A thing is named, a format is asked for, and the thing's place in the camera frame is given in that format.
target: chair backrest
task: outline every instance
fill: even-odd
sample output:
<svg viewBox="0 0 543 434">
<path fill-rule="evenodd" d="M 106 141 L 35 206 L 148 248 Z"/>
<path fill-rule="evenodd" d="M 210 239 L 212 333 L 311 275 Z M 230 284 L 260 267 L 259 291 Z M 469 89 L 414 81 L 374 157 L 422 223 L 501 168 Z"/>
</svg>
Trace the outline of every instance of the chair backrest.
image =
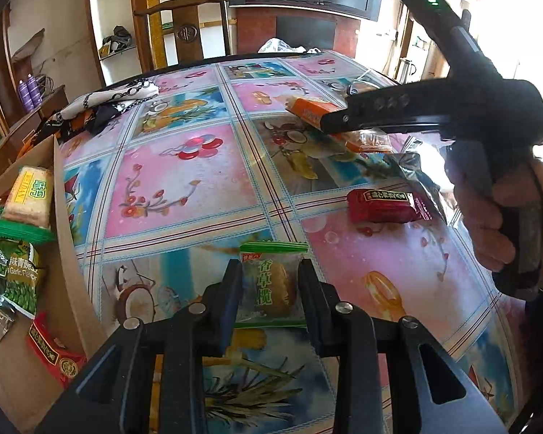
<svg viewBox="0 0 543 434">
<path fill-rule="evenodd" d="M 227 2 L 229 0 L 167 0 L 151 8 L 141 11 L 133 11 L 138 18 L 146 18 L 149 15 L 160 13 L 160 11 L 171 11 L 173 16 L 173 30 L 175 34 L 175 47 L 177 49 L 177 59 L 179 63 L 193 62 L 203 59 L 203 48 L 201 46 L 201 31 L 199 25 L 198 6 L 204 3 L 219 3 L 221 12 L 221 26 L 223 28 L 223 45 L 225 46 L 225 55 L 231 55 L 229 45 L 229 23 L 227 21 Z M 148 26 L 151 30 L 147 31 L 147 37 L 152 41 L 163 40 L 163 34 L 153 34 L 153 26 Z M 146 50 L 151 53 L 148 58 L 159 60 L 155 51 L 163 50 L 164 46 L 158 48 L 153 44 L 145 44 Z M 164 68 L 164 66 L 155 66 L 155 69 Z"/>
</svg>

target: metal screw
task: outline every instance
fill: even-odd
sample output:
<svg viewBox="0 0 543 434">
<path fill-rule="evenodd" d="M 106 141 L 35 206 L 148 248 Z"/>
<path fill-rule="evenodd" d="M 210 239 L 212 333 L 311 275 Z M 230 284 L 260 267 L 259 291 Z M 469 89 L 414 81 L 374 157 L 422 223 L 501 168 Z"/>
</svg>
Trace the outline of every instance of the metal screw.
<svg viewBox="0 0 543 434">
<path fill-rule="evenodd" d="M 400 98 L 398 98 L 398 100 L 400 101 L 400 105 L 402 107 L 406 107 L 408 106 L 408 103 L 411 101 L 411 98 L 406 93 L 404 93 Z"/>
<path fill-rule="evenodd" d="M 414 316 L 403 316 L 401 322 L 403 326 L 411 330 L 418 327 L 418 320 Z"/>
<path fill-rule="evenodd" d="M 139 319 L 131 317 L 125 320 L 125 323 L 123 323 L 123 328 L 125 328 L 126 330 L 136 330 L 137 328 L 139 328 L 139 325 Z"/>
<path fill-rule="evenodd" d="M 206 309 L 207 307 L 204 306 L 204 304 L 195 302 L 189 306 L 189 313 L 192 313 L 193 315 L 201 315 Z"/>
<path fill-rule="evenodd" d="M 348 313 L 351 313 L 353 309 L 354 307 L 352 306 L 352 304 L 348 302 L 338 302 L 336 304 L 336 311 L 338 313 L 343 313 L 346 315 Z"/>
</svg>

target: human hand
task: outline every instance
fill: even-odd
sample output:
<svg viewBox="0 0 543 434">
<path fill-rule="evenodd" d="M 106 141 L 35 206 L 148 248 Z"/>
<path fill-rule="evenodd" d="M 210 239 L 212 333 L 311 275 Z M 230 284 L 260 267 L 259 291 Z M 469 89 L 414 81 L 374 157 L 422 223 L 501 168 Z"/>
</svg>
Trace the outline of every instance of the human hand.
<svg viewBox="0 0 543 434">
<path fill-rule="evenodd" d="M 543 189 L 543 162 L 533 160 L 531 166 Z M 513 261 L 516 251 L 513 243 L 499 232 L 502 215 L 498 205 L 521 207 L 540 200 L 529 166 L 521 165 L 498 180 L 493 185 L 492 198 L 483 197 L 476 192 L 467 181 L 466 175 L 452 163 L 447 162 L 445 169 L 450 182 L 455 185 L 455 198 L 463 214 L 463 223 L 471 236 L 476 259 L 488 270 L 500 271 L 505 264 Z M 543 277 L 543 255 L 541 276 Z"/>
</svg>

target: red food bag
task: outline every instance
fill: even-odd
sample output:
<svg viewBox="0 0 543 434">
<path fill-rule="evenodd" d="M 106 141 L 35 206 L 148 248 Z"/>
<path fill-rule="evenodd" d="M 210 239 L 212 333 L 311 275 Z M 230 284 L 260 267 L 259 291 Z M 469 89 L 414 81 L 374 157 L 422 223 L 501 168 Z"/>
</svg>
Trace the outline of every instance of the red food bag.
<svg viewBox="0 0 543 434">
<path fill-rule="evenodd" d="M 26 341 L 47 370 L 66 388 L 78 375 L 87 358 L 66 349 L 46 328 L 46 312 L 36 315 L 26 335 Z"/>
<path fill-rule="evenodd" d="M 352 223 L 406 223 L 432 218 L 423 200 L 412 192 L 354 189 L 348 193 L 346 200 Z"/>
</svg>

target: printed tablecloth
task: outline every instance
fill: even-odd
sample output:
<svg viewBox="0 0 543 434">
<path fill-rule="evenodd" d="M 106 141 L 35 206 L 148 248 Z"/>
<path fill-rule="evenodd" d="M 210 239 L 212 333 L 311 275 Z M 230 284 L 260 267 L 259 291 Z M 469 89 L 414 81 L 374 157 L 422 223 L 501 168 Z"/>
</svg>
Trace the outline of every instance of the printed tablecloth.
<svg viewBox="0 0 543 434">
<path fill-rule="evenodd" d="M 378 318 L 417 317 L 510 424 L 529 394 L 523 306 L 476 263 L 459 214 L 449 226 L 354 227 L 351 189 L 403 182 L 380 156 L 351 154 L 284 110 L 290 95 L 345 106 L 364 71 L 325 52 L 171 72 L 154 78 L 157 98 L 65 143 L 69 221 L 94 308 L 109 334 L 127 314 L 168 318 L 220 281 L 241 243 L 306 241 L 341 298 Z M 330 431 L 337 361 L 320 361 L 305 330 L 236 330 L 228 352 L 204 369 L 212 434 Z M 291 376 L 250 395 L 277 371 Z"/>
</svg>

